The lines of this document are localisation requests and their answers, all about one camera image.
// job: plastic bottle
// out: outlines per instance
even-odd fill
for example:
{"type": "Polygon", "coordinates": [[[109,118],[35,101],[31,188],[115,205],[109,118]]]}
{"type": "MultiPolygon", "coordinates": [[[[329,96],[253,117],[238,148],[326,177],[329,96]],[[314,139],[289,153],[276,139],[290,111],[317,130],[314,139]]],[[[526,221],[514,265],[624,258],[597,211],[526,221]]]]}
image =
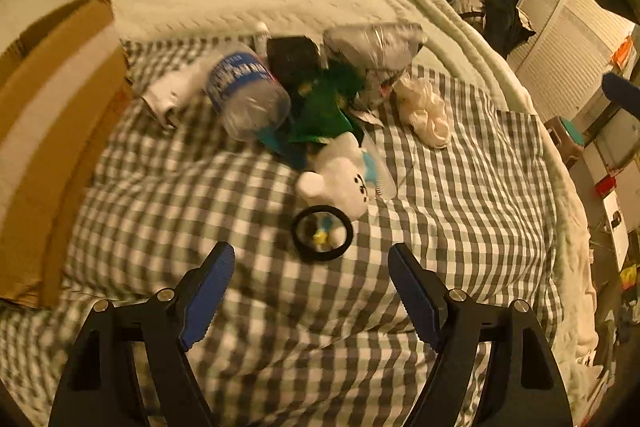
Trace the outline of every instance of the plastic bottle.
{"type": "Polygon", "coordinates": [[[216,50],[222,58],[213,66],[204,89],[229,136],[246,142],[266,127],[281,126],[291,101],[260,58],[242,42],[229,42],[216,50]]]}

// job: black ring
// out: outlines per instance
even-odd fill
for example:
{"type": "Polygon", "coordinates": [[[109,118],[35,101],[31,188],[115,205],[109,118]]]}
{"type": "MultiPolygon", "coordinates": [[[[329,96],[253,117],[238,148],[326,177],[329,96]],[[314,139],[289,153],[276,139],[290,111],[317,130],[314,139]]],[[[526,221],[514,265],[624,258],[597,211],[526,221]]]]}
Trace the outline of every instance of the black ring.
{"type": "Polygon", "coordinates": [[[298,250],[298,253],[300,254],[300,257],[303,261],[307,263],[332,261],[340,257],[351,246],[351,243],[353,242],[353,225],[351,224],[351,221],[349,220],[347,215],[339,208],[335,208],[334,206],[330,206],[328,204],[316,204],[315,206],[305,208],[305,210],[300,212],[293,219],[293,223],[291,225],[291,235],[293,236],[293,245],[296,247],[296,250],[298,250]],[[344,244],[341,245],[341,247],[334,248],[333,250],[329,250],[326,252],[319,252],[311,247],[308,247],[307,245],[304,245],[298,238],[297,231],[300,221],[302,221],[306,216],[317,214],[318,212],[327,212],[328,214],[332,214],[332,216],[337,217],[347,230],[347,238],[344,244]]]}

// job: plush toy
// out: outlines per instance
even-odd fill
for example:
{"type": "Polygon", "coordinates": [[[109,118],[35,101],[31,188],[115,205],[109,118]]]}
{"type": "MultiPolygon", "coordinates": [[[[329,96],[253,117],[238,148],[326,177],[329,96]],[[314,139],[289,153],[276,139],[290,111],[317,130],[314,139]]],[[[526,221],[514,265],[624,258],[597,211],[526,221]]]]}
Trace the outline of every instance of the plush toy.
{"type": "MultiPolygon", "coordinates": [[[[309,206],[334,206],[351,221],[367,212],[366,167],[362,149],[352,133],[343,133],[326,145],[313,162],[313,169],[314,172],[303,172],[296,183],[296,191],[309,206]]],[[[345,230],[329,220],[321,223],[314,240],[316,245],[328,240],[338,248],[344,243],[345,230]]]]}

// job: cabinet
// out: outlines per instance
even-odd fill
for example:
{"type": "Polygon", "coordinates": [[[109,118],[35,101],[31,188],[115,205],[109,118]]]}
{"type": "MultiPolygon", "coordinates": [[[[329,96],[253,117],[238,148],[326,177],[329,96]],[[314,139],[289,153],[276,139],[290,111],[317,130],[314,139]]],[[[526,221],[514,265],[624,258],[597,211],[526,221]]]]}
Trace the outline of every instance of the cabinet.
{"type": "Polygon", "coordinates": [[[572,119],[600,85],[632,24],[594,0],[520,0],[536,35],[508,58],[543,121],[572,119]]]}

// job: plaid blanket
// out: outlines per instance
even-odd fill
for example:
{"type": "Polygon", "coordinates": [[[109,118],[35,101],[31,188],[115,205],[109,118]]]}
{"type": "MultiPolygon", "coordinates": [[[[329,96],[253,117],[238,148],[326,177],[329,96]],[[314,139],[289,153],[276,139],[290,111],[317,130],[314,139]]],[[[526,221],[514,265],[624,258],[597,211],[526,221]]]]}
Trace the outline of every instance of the plaid blanket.
{"type": "MultiPolygon", "coordinates": [[[[130,78],[140,92],[213,44],[129,43],[130,78]]],[[[32,421],[46,424],[97,298],[131,302],[175,285],[216,241],[235,248],[236,272],[188,357],[222,426],[402,425],[434,354],[390,282],[394,243],[480,302],[526,299],[552,340],[562,314],[551,280],[556,211],[535,117],[498,111],[481,90],[419,64],[412,73],[446,101],[452,141],[425,148],[399,122],[394,99],[385,103],[384,128],[368,131],[398,197],[372,198],[351,248],[325,264],[301,263],[291,244],[297,172],[260,144],[229,139],[204,95],[171,132],[136,100],[95,169],[59,307],[0,307],[0,378],[32,421]]],[[[459,425],[473,418],[488,353],[479,346],[459,425]]],[[[159,415],[143,360],[138,372],[159,415]]]]}

